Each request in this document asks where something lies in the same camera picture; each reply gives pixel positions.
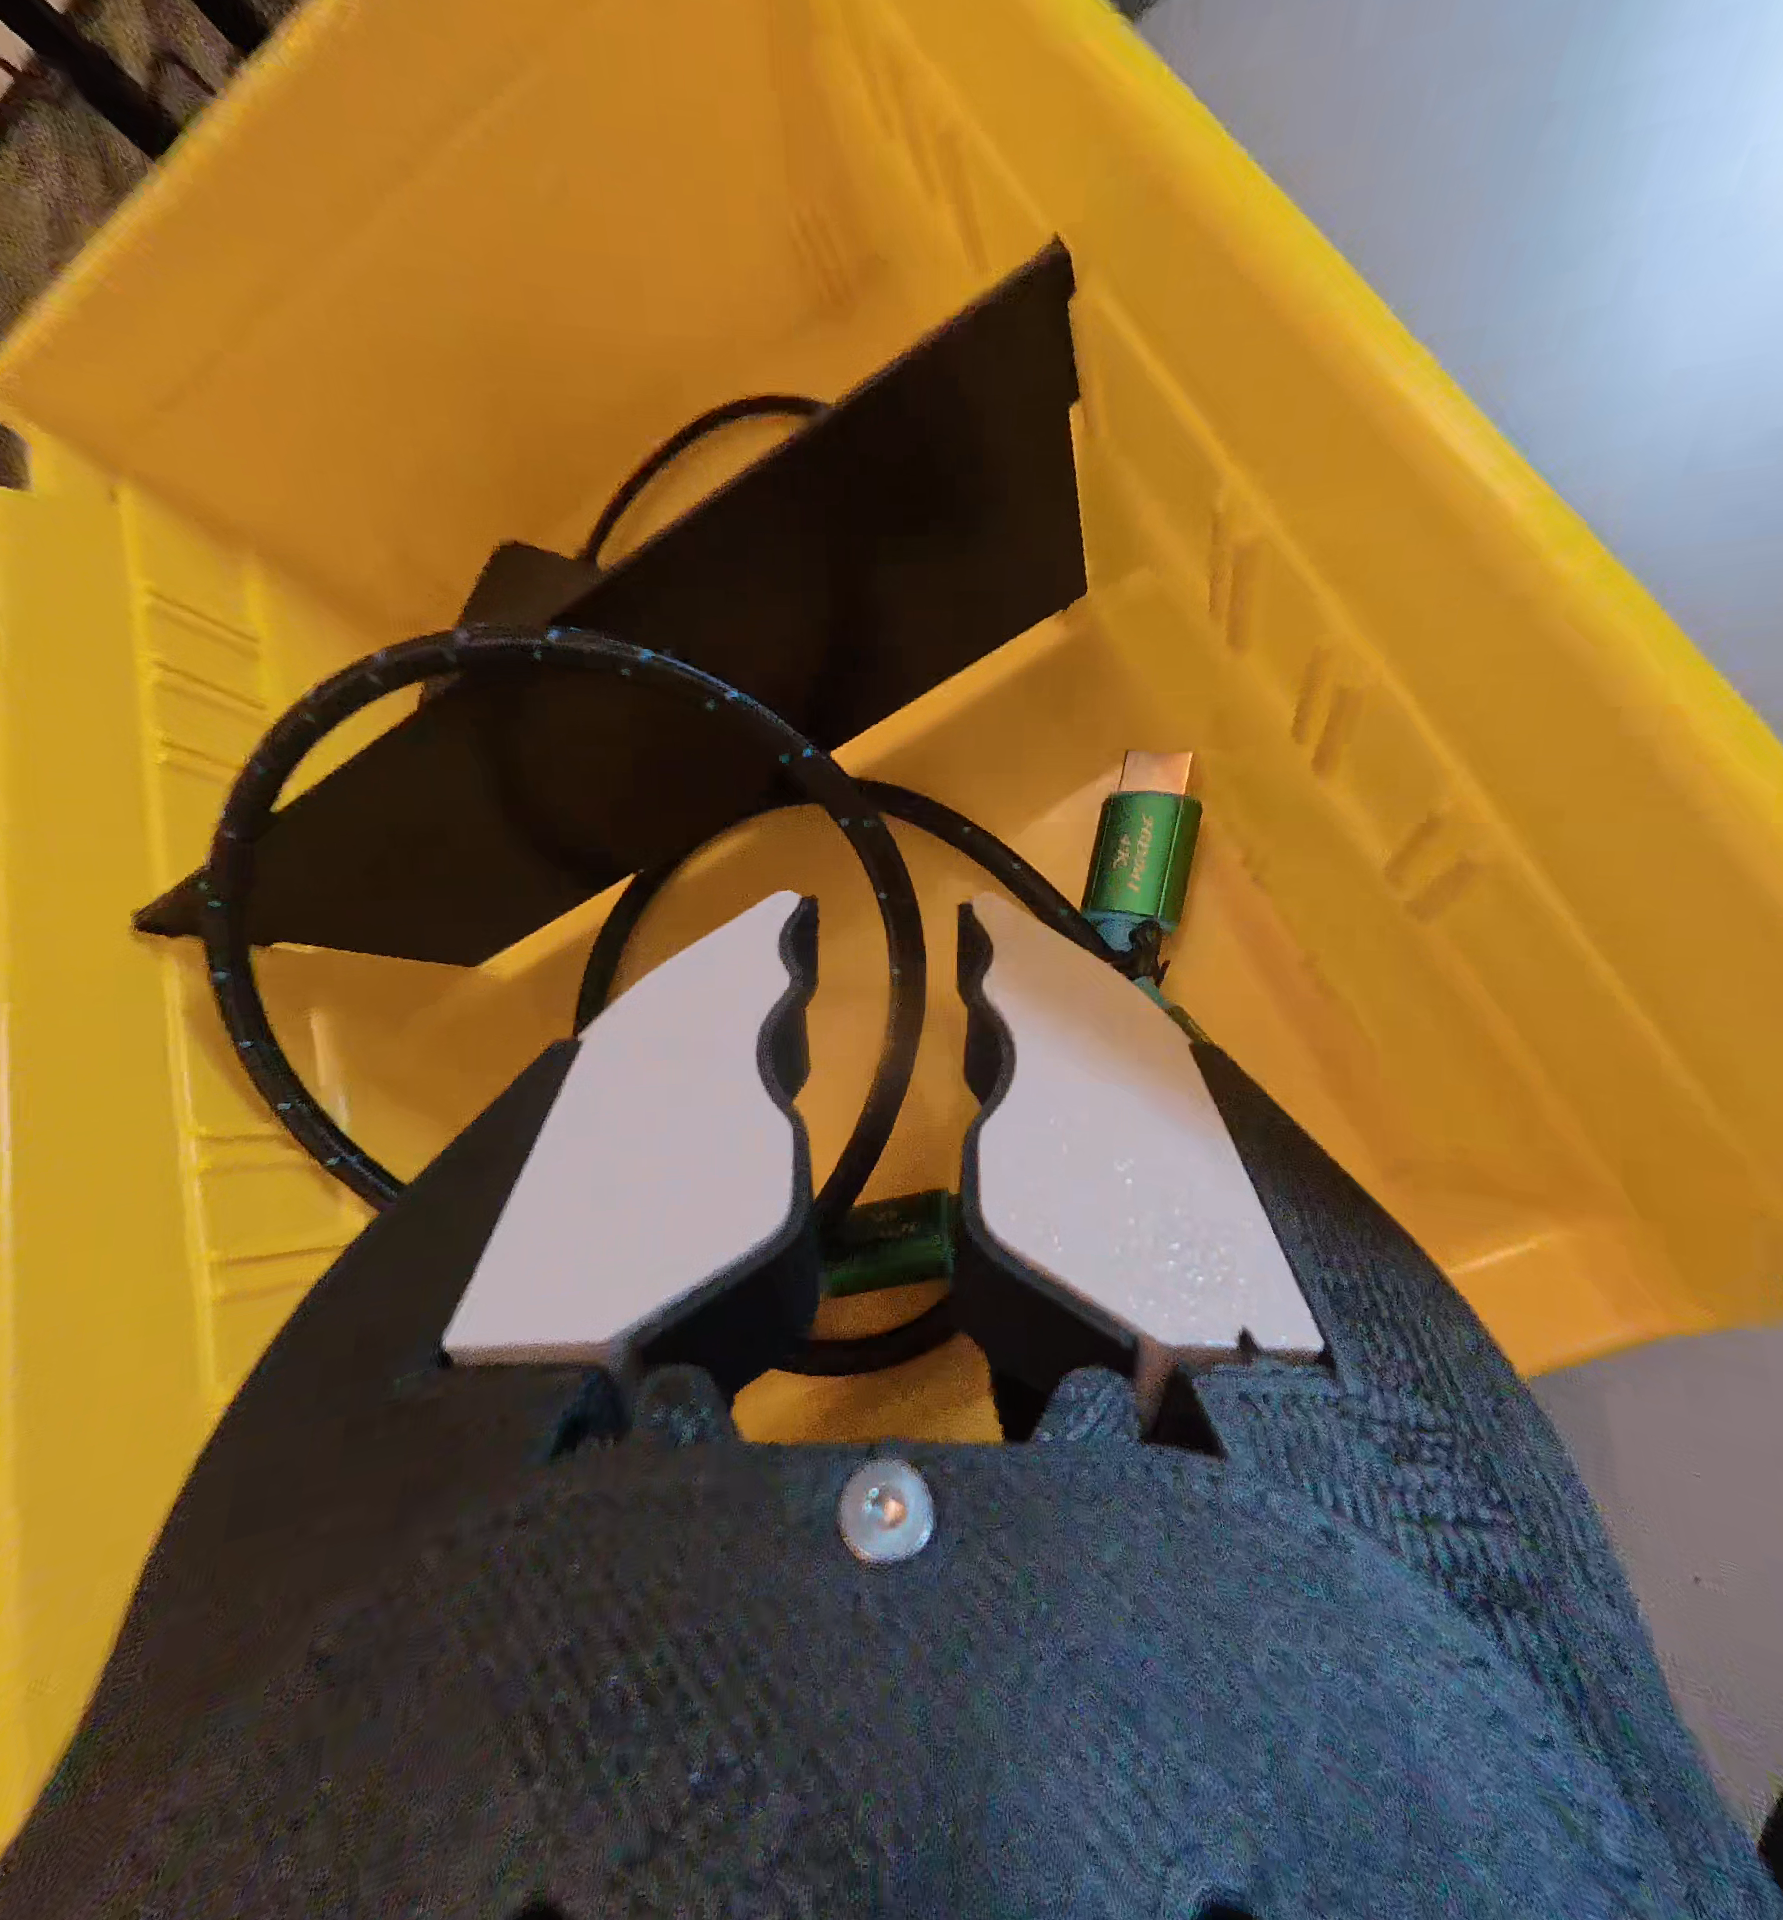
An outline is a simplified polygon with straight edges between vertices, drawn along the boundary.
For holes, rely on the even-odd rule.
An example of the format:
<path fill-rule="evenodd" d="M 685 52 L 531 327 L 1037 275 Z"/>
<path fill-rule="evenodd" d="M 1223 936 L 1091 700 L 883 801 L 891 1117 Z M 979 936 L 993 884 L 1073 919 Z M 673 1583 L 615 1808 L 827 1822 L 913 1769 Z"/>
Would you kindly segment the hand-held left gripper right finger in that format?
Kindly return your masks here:
<path fill-rule="evenodd" d="M 995 891 L 957 909 L 963 1078 L 953 1317 L 1001 1432 L 1105 1371 L 1135 1428 L 1217 1365 L 1325 1370 L 1291 1272 L 1185 1027 Z"/>

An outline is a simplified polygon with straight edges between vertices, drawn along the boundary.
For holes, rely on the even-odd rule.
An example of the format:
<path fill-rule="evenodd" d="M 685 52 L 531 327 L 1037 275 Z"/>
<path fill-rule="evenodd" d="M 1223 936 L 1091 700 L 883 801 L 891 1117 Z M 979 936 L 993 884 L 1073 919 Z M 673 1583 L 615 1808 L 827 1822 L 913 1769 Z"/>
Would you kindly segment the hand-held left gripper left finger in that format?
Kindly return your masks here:
<path fill-rule="evenodd" d="M 807 1080 L 817 906 L 773 891 L 573 1043 L 443 1334 L 459 1365 L 667 1365 L 733 1396 L 817 1298 Z"/>

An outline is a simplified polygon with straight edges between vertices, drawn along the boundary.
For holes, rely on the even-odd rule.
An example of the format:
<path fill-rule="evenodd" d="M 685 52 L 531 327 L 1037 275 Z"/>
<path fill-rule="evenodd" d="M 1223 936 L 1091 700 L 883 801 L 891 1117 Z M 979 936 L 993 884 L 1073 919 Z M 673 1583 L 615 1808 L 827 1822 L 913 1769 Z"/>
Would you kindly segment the yellow plastic bin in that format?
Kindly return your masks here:
<path fill-rule="evenodd" d="M 1067 610 L 833 750 L 465 621 L 1049 241 Z M 1105 3 L 311 3 L 0 420 L 0 1914 L 1783 1914 L 1527 1390 L 1783 1324 L 1783 747 Z M 475 966 L 256 946 L 507 663 L 785 794 Z M 807 1331 L 447 1359 L 573 1043 L 779 891 Z M 1185 1027 L 1327 1367 L 999 1429 L 979 893 Z"/>

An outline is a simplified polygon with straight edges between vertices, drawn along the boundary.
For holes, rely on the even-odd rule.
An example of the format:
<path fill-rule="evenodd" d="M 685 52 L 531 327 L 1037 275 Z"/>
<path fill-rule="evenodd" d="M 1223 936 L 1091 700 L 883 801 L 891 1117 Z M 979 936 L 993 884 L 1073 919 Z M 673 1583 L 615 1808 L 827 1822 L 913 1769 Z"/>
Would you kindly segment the black bin divider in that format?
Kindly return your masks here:
<path fill-rule="evenodd" d="M 1071 293 L 1049 241 L 609 568 L 499 546 L 465 621 L 637 643 L 841 747 L 1085 593 Z M 785 786 L 673 692 L 475 668 L 280 807 L 248 937 L 475 966 Z"/>

